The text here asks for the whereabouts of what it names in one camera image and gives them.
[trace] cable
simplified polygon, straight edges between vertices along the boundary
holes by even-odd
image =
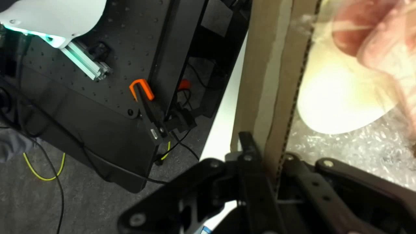
[[[184,96],[185,96],[185,102],[182,104],[182,107],[185,107],[185,105],[190,105],[191,97],[193,97],[193,92],[191,89],[181,89]]]
[[[191,110],[194,110],[194,106],[191,104],[191,96],[193,96],[193,91],[189,91],[189,96],[186,92],[184,92],[185,97],[186,97],[186,102],[184,104],[184,106],[187,104],[190,106]]]
[[[171,146],[172,146],[172,141],[169,140],[168,141],[168,150],[171,150]],[[167,154],[164,154],[160,159],[164,161],[168,158],[168,156],[169,156],[169,152]]]
[[[103,162],[113,166],[113,167],[116,167],[116,169],[119,169],[119,170],[122,170],[124,172],[130,174],[130,175],[133,175],[133,176],[137,176],[137,178],[141,178],[141,179],[145,179],[145,180],[150,180],[150,182],[154,182],[154,183],[161,183],[161,184],[165,184],[165,183],[167,183],[167,182],[164,182],[164,180],[152,179],[152,178],[148,178],[148,176],[146,176],[146,175],[134,172],[134,171],[132,171],[132,170],[129,170],[129,169],[126,169],[126,167],[122,167],[122,166],[120,166],[120,165],[117,165],[117,163],[115,163],[115,162],[112,162],[112,161],[109,161],[109,159],[107,159],[107,158],[104,158],[104,157],[94,153],[94,152],[93,152],[90,148],[87,148],[78,137],[76,137],[68,128],[65,128],[60,122],[57,122],[51,114],[48,114],[44,109],[42,109],[42,107],[41,107],[39,105],[37,105],[34,101],[29,100],[22,92],[20,92],[18,89],[16,89],[13,85],[11,85],[11,84],[7,83],[7,81],[2,81],[0,85],[3,85],[4,88],[9,89],[11,92],[15,92],[15,94],[16,94],[17,97],[20,97],[20,98],[21,98],[22,101],[25,101],[26,104],[31,105],[34,109],[37,109],[43,117],[46,117],[46,118],[48,119],[48,122],[51,122],[52,124],[55,124],[55,126],[56,126],[61,132],[64,132],[72,141],[74,141],[74,143],[82,149],[85,157],[89,159],[90,165],[91,165],[93,169],[100,175],[102,179],[108,180],[108,179],[100,172],[100,170],[95,166],[95,163],[93,162],[93,159],[91,159],[91,157],[90,157],[90,153],[91,153],[95,158],[98,158],[98,159],[100,159],[100,161],[103,161]]]
[[[215,87],[208,87],[208,85],[203,81],[202,76],[199,75],[198,70],[195,68],[195,66],[194,66],[191,62],[187,62],[187,65],[189,65],[189,66],[191,67],[191,70],[195,72],[197,79],[198,79],[198,81],[200,83],[200,85],[203,85],[203,87],[207,88],[207,89],[219,89],[219,88],[215,88]]]
[[[24,152],[24,158],[26,161],[26,165],[29,167],[29,170],[39,179],[39,180],[43,180],[43,182],[52,182],[56,179],[56,176],[51,176],[51,178],[44,178],[42,176],[35,169],[34,166],[31,165],[26,152]],[[60,165],[60,169],[57,170],[57,176],[61,175],[63,170],[64,170],[64,166],[65,166],[65,158],[67,158],[67,154],[65,152],[63,153],[63,158],[61,158],[61,165]]]
[[[182,140],[178,139],[178,136],[177,136],[176,132],[172,132],[172,133],[173,133],[173,136],[178,140],[178,144],[181,144],[184,148],[186,148],[186,149],[197,158],[197,161],[199,161],[199,157],[198,157],[197,152],[193,150],[191,146],[184,144]]]
[[[190,132],[191,132],[191,130],[186,131],[186,133],[185,133],[181,139],[178,139],[178,136],[173,132],[174,136],[176,136],[176,139],[177,139],[177,143],[176,143],[169,150],[167,150],[167,152],[164,152],[164,153],[160,153],[160,154],[171,153],[173,149],[176,149],[176,148],[181,144],[181,141],[185,140],[185,137],[186,137]]]
[[[60,193],[61,193],[61,213],[60,213],[60,219],[59,219],[57,228],[56,228],[56,232],[59,234],[61,231],[64,213],[65,213],[65,193],[64,193],[63,183],[61,183],[61,179],[60,179],[60,176],[59,176],[59,174],[57,174],[57,171],[56,171],[56,169],[55,169],[48,153],[47,153],[47,150],[37,140],[31,139],[31,141],[34,144],[37,144],[41,148],[41,150],[43,152],[44,157],[47,158],[47,161],[48,161],[48,163],[50,163],[50,166],[51,166],[51,169],[52,169],[52,171],[54,171],[54,174],[56,176],[56,182],[57,182],[57,185],[60,188]]]

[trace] black mechanical arm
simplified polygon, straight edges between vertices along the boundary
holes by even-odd
[[[215,234],[416,232],[415,192],[334,158],[310,166],[291,153],[277,192],[251,135],[239,137],[243,150],[226,162],[204,159],[126,210],[120,232],[193,234],[230,200],[238,206]]]

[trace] yellow cable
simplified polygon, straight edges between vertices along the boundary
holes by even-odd
[[[31,162],[29,161],[26,152],[24,152],[24,157],[25,157],[25,161],[26,161],[26,165],[28,165],[29,170],[30,170],[38,179],[41,179],[41,180],[43,180],[43,182],[51,182],[51,180],[55,180],[55,179],[56,179],[56,176],[44,178],[44,176],[42,176],[41,174],[38,174],[37,170],[34,169],[34,166],[31,165]],[[59,169],[57,172],[56,172],[57,175],[60,175],[60,174],[63,172],[63,170],[64,170],[65,157],[67,157],[67,154],[65,154],[65,152],[64,152],[64,153],[63,153],[63,159],[61,159],[60,169]]]
[[[169,150],[171,150],[171,146],[172,146],[171,144],[172,144],[172,141],[169,140],[169,141],[168,141],[168,152],[167,152],[167,154],[164,154],[164,156],[160,158],[161,161],[164,161],[165,158],[168,158],[168,154],[169,154]]]

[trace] orange handle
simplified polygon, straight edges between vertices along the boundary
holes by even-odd
[[[129,85],[129,89],[130,89],[130,92],[132,92],[132,94],[133,94],[133,97],[134,97],[135,101],[138,101],[138,94],[135,93],[135,89],[134,89],[134,87],[135,87],[137,84],[139,84],[139,85],[142,87],[142,89],[145,91],[146,97],[147,97],[150,101],[155,100],[155,93],[154,93],[151,85],[147,83],[147,80],[146,80],[145,78],[141,78],[141,79],[133,80],[133,81],[130,83],[130,85]]]

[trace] pink object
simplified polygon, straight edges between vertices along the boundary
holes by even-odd
[[[395,78],[402,102],[416,126],[416,1],[399,0],[358,52],[367,67]]]
[[[336,45],[350,55],[356,55],[362,42],[385,18],[398,0],[346,0],[334,16]]]

